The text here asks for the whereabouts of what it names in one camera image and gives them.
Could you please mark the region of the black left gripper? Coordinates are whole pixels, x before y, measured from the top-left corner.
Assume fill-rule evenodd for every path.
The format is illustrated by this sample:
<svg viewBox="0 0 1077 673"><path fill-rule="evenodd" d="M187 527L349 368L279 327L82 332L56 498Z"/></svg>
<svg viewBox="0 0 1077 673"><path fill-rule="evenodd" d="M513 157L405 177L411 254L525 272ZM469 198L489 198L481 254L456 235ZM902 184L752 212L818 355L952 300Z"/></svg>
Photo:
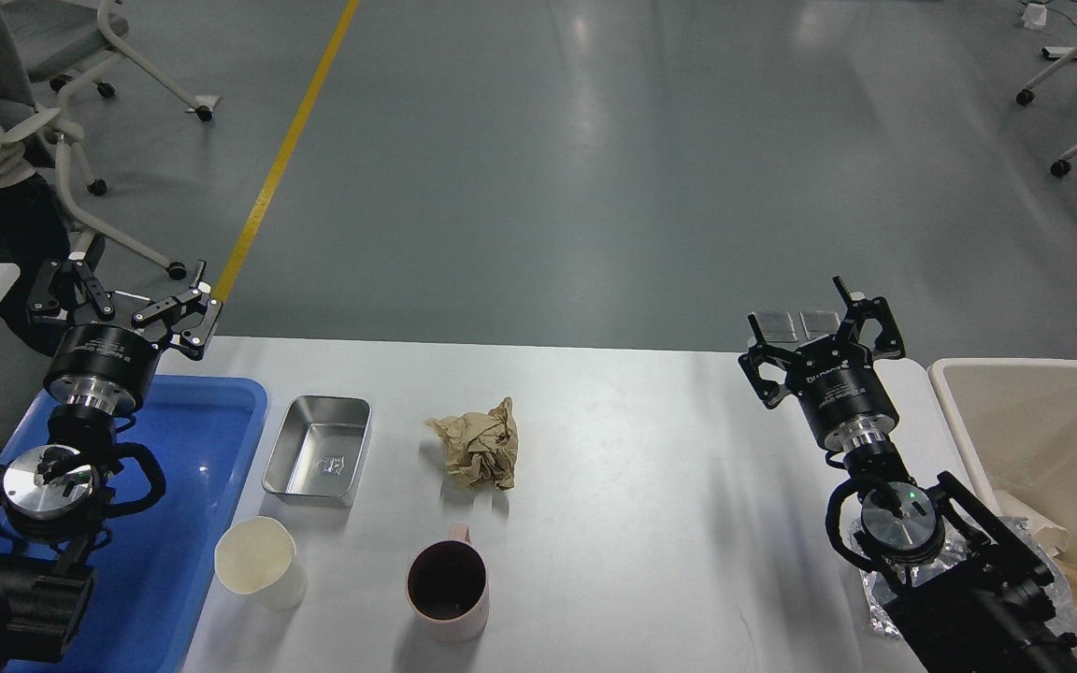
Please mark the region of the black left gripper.
<svg viewBox="0 0 1077 673"><path fill-rule="evenodd" d="M201 361L223 302L209 284L195 284L146 306L115 299L84 260L47 260L27 295L32 324L68 325L57 346L44 391L64 404L107 413L141 409L164 351Z"/></svg>

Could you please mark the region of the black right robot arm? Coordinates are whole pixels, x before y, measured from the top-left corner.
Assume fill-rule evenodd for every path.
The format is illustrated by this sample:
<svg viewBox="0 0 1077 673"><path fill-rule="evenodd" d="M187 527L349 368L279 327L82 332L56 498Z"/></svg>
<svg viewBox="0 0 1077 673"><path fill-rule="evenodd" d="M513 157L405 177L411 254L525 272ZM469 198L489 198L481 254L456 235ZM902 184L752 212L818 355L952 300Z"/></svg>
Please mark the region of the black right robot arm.
<svg viewBox="0 0 1077 673"><path fill-rule="evenodd" d="M757 399L795 399L845 480L826 503L833 550L884 583L881 609L928 672L1077 672L1055 632L1055 572L950 472L912 476L892 439L900 413L876 364L905 354L889 302L833 284L841 316L752 312L739 357Z"/></svg>

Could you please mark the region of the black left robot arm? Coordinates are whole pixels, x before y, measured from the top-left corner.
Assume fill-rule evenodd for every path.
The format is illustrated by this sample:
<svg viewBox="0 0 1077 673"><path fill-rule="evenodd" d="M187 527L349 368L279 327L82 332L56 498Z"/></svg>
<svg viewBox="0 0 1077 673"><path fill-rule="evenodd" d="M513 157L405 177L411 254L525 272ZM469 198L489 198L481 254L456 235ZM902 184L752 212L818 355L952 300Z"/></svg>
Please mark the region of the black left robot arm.
<svg viewBox="0 0 1077 673"><path fill-rule="evenodd" d="M154 302L107 290L80 257L39 269L27 318L56 325L62 339L44 379L55 401L47 439L0 463L0 670L61 661L90 604L87 558L114 537L108 520L166 493L153 452L117 437L166 351L204 357L223 309L205 271L198 264L187 289Z"/></svg>

